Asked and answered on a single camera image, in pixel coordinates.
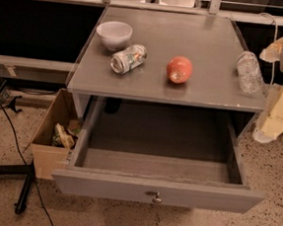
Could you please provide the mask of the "cardboard box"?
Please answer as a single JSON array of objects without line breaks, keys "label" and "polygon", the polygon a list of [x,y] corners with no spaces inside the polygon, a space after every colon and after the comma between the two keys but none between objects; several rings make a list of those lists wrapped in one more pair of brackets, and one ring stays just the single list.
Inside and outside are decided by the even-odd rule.
[{"label": "cardboard box", "polygon": [[38,179],[51,180],[55,169],[67,167],[71,150],[63,147],[60,138],[55,138],[55,125],[59,123],[65,130],[76,129],[80,127],[78,121],[72,94],[60,89],[30,142]]}]

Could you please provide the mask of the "silver drawer knob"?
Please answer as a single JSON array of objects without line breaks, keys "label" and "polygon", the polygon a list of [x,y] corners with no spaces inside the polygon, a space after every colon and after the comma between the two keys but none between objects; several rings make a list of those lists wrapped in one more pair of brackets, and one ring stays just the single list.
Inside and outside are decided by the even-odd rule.
[{"label": "silver drawer knob", "polygon": [[152,202],[155,204],[161,204],[163,201],[160,198],[160,193],[158,191],[148,191],[147,194],[152,196]]}]

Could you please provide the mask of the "open grey top drawer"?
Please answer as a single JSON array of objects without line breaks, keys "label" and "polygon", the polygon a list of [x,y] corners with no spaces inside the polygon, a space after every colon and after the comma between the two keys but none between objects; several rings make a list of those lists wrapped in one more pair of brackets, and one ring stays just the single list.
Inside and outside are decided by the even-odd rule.
[{"label": "open grey top drawer", "polygon": [[64,193],[245,213],[265,198],[249,187],[228,113],[218,129],[190,131],[146,122],[151,104],[94,98],[69,165],[53,179]]}]

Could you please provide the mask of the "clear plastic bottle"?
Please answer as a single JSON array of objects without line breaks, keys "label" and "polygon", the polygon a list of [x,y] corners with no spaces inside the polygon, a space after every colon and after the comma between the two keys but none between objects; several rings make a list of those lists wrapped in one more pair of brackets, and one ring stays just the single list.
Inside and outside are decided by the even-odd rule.
[{"label": "clear plastic bottle", "polygon": [[246,94],[260,90],[263,79],[256,55],[250,51],[243,51],[237,60],[237,74],[240,88]]}]

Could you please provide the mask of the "snack bag in box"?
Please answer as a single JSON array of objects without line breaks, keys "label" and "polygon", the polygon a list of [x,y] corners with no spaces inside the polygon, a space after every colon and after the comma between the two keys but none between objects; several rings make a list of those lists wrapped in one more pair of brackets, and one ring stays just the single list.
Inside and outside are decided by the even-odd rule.
[{"label": "snack bag in box", "polygon": [[75,140],[70,133],[67,133],[62,124],[56,123],[52,136],[52,144],[53,146],[61,146],[66,149],[73,149]]}]

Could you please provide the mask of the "white ceramic bowl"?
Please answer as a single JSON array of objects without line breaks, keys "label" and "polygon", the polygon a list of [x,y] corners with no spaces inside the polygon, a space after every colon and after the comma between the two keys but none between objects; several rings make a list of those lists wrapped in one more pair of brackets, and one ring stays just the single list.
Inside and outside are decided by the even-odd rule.
[{"label": "white ceramic bowl", "polygon": [[133,29],[126,23],[109,21],[98,25],[96,34],[103,46],[110,50],[118,50],[130,43]]}]

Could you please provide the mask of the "crushed soda can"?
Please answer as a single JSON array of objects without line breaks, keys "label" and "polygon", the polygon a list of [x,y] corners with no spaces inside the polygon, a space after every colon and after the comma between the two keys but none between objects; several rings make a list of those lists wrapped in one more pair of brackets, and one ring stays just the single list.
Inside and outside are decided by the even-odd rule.
[{"label": "crushed soda can", "polygon": [[142,44],[132,44],[111,56],[112,71],[123,75],[141,65],[147,57],[146,47]]}]

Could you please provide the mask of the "red apple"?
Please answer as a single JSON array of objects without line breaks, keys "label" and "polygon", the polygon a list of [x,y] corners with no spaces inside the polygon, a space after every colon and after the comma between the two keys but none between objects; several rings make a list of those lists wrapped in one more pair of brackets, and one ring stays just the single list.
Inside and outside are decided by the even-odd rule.
[{"label": "red apple", "polygon": [[167,76],[173,83],[185,83],[192,74],[193,66],[185,56],[175,56],[167,65]]}]

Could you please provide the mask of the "grey cabinet table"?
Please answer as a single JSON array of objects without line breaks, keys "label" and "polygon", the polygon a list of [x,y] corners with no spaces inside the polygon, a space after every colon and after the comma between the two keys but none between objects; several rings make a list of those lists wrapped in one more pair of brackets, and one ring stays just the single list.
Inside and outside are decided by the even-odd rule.
[{"label": "grey cabinet table", "polygon": [[[110,6],[101,21],[130,25],[132,42],[144,45],[147,56],[120,76],[110,68],[109,50],[92,36],[67,87],[78,118],[86,117],[92,96],[149,103],[163,111],[140,110],[146,122],[163,121],[190,131],[218,129],[215,113],[248,115],[265,108],[262,92],[245,94],[239,86],[237,61],[243,46],[230,20]],[[185,83],[173,83],[167,76],[167,65],[175,56],[185,56],[193,66]]]}]

